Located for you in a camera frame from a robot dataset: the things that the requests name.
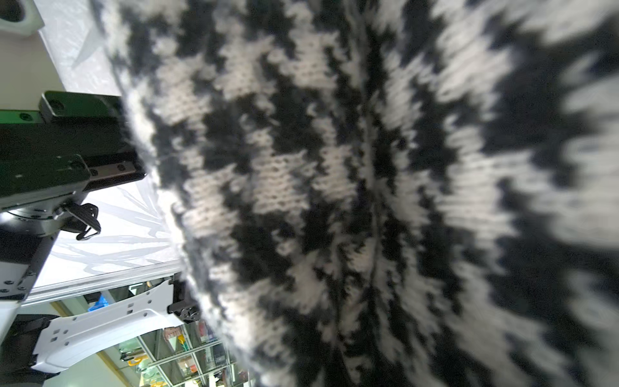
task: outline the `knitted sweater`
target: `knitted sweater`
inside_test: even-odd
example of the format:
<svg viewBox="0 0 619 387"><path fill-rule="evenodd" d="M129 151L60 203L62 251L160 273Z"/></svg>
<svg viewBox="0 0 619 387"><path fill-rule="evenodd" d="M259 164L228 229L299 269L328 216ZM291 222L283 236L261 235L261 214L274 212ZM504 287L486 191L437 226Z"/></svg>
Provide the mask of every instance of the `knitted sweater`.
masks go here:
<svg viewBox="0 0 619 387"><path fill-rule="evenodd" d="M619 383L619 2L93 8L202 314L260 384Z"/></svg>

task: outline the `black and white knit pattern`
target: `black and white knit pattern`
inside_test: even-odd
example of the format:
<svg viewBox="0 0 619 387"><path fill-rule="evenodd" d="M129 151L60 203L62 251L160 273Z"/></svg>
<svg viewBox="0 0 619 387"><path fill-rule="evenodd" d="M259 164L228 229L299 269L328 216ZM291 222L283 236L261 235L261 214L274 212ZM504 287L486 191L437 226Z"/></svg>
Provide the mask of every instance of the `black and white knit pattern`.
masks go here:
<svg viewBox="0 0 619 387"><path fill-rule="evenodd" d="M619 384L617 0L99 0L264 386Z"/></svg>

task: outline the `white robot part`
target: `white robot part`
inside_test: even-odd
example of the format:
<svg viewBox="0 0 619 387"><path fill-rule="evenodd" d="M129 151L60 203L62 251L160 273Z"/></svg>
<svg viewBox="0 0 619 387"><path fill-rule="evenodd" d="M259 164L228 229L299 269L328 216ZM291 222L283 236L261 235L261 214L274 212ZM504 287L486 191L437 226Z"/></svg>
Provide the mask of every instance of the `white robot part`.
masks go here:
<svg viewBox="0 0 619 387"><path fill-rule="evenodd" d="M165 281L135 297L77 316L56 318L41 331L33 369L57 373L100 350L156 329L182 325L168 306L174 285Z"/></svg>

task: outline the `black metal bracket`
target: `black metal bracket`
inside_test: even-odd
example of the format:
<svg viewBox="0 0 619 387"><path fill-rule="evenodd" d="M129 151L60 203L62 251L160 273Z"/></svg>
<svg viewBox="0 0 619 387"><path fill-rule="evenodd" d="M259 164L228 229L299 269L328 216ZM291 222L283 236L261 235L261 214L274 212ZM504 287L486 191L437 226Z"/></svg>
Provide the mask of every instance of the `black metal bracket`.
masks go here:
<svg viewBox="0 0 619 387"><path fill-rule="evenodd" d="M94 204L86 203L80 206L70 202L63 204L62 209L73 215L74 219L68 221L61 230L78 233L77 240L88 240L101 234L101 224L97 220L99 208ZM91 230L94 230L95 233L87 235Z"/></svg>
<svg viewBox="0 0 619 387"><path fill-rule="evenodd" d="M186 282L174 280L173 303L168 306L168 313L174 313L185 323L198 321L201 318L200 308L189 293Z"/></svg>
<svg viewBox="0 0 619 387"><path fill-rule="evenodd" d="M17 315L0 346L0 386L41 386L57 373L33 370L37 356L32 352L41 331L55 315Z"/></svg>

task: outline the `blue object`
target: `blue object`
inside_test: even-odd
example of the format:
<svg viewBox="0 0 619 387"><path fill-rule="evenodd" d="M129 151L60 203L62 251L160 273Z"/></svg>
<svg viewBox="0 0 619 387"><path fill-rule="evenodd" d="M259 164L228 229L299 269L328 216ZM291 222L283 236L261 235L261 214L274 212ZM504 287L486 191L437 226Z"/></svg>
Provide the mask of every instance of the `blue object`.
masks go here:
<svg viewBox="0 0 619 387"><path fill-rule="evenodd" d="M101 309L103 307L107 307L108 305L109 305L108 300L106 300L103 294L101 294L101 297L99 297L99 300L95 302L95 304L92 305L90 308L88 308L88 311Z"/></svg>

